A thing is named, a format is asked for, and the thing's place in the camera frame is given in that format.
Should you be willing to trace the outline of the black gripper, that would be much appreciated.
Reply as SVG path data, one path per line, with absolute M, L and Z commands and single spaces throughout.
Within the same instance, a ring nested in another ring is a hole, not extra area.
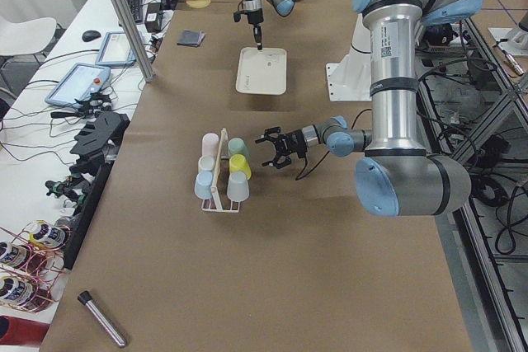
M 298 158 L 306 158 L 307 143 L 301 129 L 286 134 L 281 133 L 280 127 L 265 129 L 260 138 L 255 140 L 256 144 L 270 142 L 276 145 L 275 157 L 262 163 L 264 167 L 281 169 L 291 164 L 290 154 L 295 153 Z
M 263 50 L 262 44 L 262 28 L 260 26 L 263 23 L 263 10 L 258 9 L 254 11 L 247 11 L 247 21 L 253 26 L 253 37 L 257 45 L 258 50 Z

